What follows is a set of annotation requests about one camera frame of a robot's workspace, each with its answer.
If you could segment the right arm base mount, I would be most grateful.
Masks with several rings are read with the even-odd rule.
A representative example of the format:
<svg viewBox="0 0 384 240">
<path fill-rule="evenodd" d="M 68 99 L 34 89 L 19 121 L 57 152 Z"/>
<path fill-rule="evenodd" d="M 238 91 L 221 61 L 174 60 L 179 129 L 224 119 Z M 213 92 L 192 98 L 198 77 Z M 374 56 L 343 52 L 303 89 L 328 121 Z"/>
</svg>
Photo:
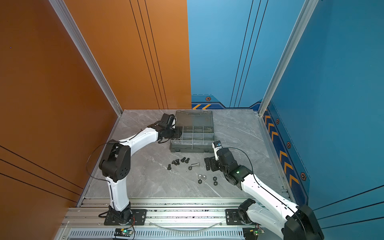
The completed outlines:
<svg viewBox="0 0 384 240">
<path fill-rule="evenodd" d="M 235 225 L 255 225 L 247 214 L 247 210 L 251 205 L 255 204 L 256 201 L 252 199 L 245 200 L 238 206 L 237 209 L 226 209 L 226 223 L 229 226 Z"/>
</svg>

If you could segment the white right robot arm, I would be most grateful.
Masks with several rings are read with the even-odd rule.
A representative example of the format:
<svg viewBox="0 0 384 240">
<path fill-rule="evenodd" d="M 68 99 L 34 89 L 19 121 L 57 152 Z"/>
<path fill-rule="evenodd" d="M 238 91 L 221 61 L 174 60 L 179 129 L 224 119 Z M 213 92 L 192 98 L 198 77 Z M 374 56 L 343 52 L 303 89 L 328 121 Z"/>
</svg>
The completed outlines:
<svg viewBox="0 0 384 240">
<path fill-rule="evenodd" d="M 307 205 L 297 205 L 264 184 L 253 168 L 239 165 L 231 149 L 213 142 L 214 157 L 205 158 L 210 170 L 221 171 L 233 186 L 252 196 L 239 207 L 239 217 L 246 225 L 259 224 L 282 240 L 323 240 L 320 224 Z"/>
</svg>

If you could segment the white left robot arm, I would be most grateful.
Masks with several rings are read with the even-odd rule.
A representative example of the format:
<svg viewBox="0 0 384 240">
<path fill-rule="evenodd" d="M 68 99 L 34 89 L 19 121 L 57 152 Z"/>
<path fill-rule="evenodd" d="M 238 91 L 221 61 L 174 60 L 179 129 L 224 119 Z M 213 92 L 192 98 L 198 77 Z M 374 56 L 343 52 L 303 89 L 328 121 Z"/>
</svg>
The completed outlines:
<svg viewBox="0 0 384 240">
<path fill-rule="evenodd" d="M 110 193 L 110 207 L 123 212 L 128 209 L 130 200 L 127 194 L 127 176 L 131 171 L 131 157 L 142 148 L 157 142 L 177 139 L 181 136 L 176 129 L 177 118 L 173 114 L 163 114 L 159 121 L 140 130 L 137 134 L 122 140 L 106 143 L 99 169 L 105 177 Z"/>
</svg>

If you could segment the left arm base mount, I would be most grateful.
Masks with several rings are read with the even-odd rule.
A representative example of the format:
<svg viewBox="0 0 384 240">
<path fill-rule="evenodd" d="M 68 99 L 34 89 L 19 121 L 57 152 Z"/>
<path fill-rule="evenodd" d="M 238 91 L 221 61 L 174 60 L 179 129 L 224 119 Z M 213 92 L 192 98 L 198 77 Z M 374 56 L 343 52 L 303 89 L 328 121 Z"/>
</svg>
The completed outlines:
<svg viewBox="0 0 384 240">
<path fill-rule="evenodd" d="M 104 221 L 105 226 L 143 226 L 147 217 L 146 209 L 131 209 L 128 205 L 124 210 L 117 211 L 109 206 L 107 215 Z"/>
</svg>

